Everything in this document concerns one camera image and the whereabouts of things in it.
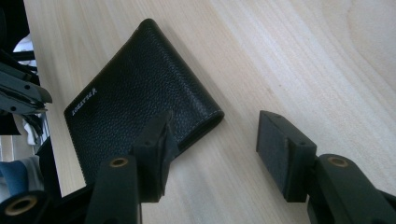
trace blue object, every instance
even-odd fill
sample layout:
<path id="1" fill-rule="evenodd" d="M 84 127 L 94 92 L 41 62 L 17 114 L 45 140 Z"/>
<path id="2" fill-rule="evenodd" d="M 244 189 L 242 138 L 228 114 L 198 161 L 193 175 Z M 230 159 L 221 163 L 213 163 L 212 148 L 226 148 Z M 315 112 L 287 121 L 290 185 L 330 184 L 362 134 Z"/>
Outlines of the blue object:
<path id="1" fill-rule="evenodd" d="M 6 180 L 11 196 L 29 189 L 27 170 L 21 161 L 0 161 L 0 177 Z"/>

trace brass insert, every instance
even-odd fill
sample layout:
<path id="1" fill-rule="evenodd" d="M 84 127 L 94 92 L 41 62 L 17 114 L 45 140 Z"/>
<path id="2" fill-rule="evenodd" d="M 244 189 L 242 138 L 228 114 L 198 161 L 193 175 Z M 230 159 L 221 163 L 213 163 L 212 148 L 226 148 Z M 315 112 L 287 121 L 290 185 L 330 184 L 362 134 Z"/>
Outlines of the brass insert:
<path id="1" fill-rule="evenodd" d="M 347 161 L 338 157 L 329 157 L 327 159 L 331 164 L 338 166 L 338 167 L 347 167 Z"/>
<path id="2" fill-rule="evenodd" d="M 113 161 L 110 162 L 110 166 L 111 167 L 121 167 L 126 165 L 126 163 L 128 163 L 128 160 L 125 158 L 116 158 Z"/>
<path id="3" fill-rule="evenodd" d="M 15 217 L 24 212 L 29 211 L 37 204 L 37 197 L 35 195 L 26 195 L 21 197 L 6 207 L 6 215 Z"/>

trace wood grain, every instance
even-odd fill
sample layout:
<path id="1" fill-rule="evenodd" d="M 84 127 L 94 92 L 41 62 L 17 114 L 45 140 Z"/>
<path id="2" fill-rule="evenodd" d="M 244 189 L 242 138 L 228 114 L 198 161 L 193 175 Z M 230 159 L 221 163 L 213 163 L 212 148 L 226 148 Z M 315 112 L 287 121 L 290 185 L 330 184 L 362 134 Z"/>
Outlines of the wood grain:
<path id="1" fill-rule="evenodd" d="M 25 1 L 63 194 L 84 186 L 63 111 L 145 18 L 223 108 L 177 158 L 145 223 L 308 223 L 255 152 L 259 111 L 280 113 L 396 194 L 396 3 L 378 1 Z"/>

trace black leather wallet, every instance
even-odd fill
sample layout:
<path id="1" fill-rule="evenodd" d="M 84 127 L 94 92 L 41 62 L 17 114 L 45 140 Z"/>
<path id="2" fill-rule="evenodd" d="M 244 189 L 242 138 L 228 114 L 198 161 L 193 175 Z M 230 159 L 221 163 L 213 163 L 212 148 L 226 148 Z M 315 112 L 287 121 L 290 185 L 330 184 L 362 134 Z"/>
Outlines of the black leather wallet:
<path id="1" fill-rule="evenodd" d="M 147 122 L 172 110 L 180 153 L 212 130 L 224 113 L 154 20 L 140 23 L 64 116 L 85 182 L 102 160 L 127 154 Z"/>

